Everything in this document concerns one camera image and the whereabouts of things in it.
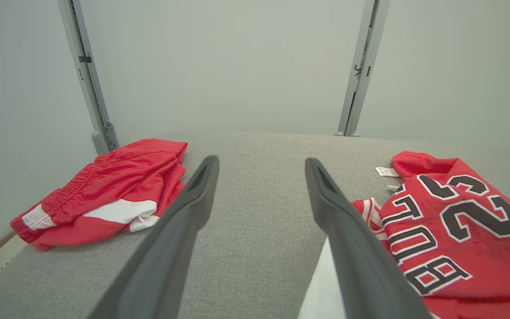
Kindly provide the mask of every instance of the red garment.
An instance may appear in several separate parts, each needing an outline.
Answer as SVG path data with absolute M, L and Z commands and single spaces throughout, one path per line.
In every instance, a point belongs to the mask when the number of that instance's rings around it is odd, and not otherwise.
M 149 139 L 100 155 L 11 226 L 43 252 L 153 226 L 184 188 L 181 163 L 187 147 Z
M 510 318 L 510 200 L 459 158 L 393 157 L 401 188 L 378 218 L 354 202 L 428 309 L 442 319 Z

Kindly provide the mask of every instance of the white side panel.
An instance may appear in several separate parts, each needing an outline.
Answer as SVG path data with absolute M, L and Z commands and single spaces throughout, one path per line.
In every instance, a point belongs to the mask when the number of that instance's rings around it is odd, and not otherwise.
M 56 1 L 0 0 L 0 239 L 96 151 Z
M 81 0 L 120 145 L 176 130 L 334 135 L 365 0 Z
M 510 1 L 392 1 L 357 133 L 510 147 Z

